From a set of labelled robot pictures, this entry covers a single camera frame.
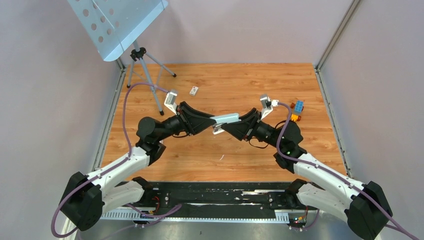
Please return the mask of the small white staple box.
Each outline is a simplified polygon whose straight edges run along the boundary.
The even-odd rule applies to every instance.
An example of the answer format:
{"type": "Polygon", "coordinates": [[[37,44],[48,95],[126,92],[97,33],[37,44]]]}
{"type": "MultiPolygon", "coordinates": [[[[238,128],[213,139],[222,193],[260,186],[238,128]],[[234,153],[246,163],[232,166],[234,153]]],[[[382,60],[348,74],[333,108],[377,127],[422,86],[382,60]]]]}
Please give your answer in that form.
{"type": "Polygon", "coordinates": [[[198,90],[199,88],[197,86],[193,86],[189,92],[189,95],[194,97],[197,94],[198,90]]]}

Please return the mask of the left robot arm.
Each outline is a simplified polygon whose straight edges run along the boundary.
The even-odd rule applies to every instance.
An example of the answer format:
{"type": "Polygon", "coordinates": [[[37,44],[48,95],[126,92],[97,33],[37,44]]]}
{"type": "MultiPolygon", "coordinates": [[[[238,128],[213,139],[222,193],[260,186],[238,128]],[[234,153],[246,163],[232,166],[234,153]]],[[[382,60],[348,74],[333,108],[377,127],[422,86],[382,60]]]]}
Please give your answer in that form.
{"type": "Polygon", "coordinates": [[[139,140],[129,146],[126,154],[90,173],[74,173],[54,214],[63,213],[75,225],[76,231],[86,231],[100,220],[102,214],[123,205],[137,202],[142,207],[149,206],[153,193],[144,178],[136,177],[125,184],[121,182],[162,156],[166,149],[162,140],[181,132],[194,136],[223,124],[221,117],[195,110],[184,101],[180,104],[165,102],[165,106],[174,115],[164,121],[142,118],[136,132],[139,140]]]}

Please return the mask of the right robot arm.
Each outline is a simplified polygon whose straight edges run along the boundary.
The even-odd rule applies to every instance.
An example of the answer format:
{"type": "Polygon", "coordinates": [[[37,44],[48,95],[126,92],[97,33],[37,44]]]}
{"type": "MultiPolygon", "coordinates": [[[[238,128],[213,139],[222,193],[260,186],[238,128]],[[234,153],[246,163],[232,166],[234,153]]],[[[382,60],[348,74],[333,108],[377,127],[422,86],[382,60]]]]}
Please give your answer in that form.
{"type": "Polygon", "coordinates": [[[262,113],[253,108],[221,129],[240,141],[253,138],[275,147],[276,163],[310,182],[297,181],[285,195],[292,209],[301,205],[314,207],[347,223],[351,231],[363,240],[374,240],[392,219],[393,212],[382,187],[345,176],[300,147],[303,140],[297,123],[287,119],[280,127],[263,121],[262,113]]]}

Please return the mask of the light blue white stapler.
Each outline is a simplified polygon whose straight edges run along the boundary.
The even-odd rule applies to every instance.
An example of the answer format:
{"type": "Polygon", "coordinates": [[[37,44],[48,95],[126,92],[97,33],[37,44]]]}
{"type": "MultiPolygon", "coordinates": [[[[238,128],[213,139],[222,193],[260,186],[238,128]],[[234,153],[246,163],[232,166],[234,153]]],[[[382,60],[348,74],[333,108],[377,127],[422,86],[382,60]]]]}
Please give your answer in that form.
{"type": "Polygon", "coordinates": [[[225,130],[222,129],[223,124],[230,124],[240,121],[240,115],[238,113],[229,113],[224,115],[217,115],[210,117],[210,119],[215,121],[215,124],[212,125],[212,133],[218,135],[223,133],[225,130]]]}

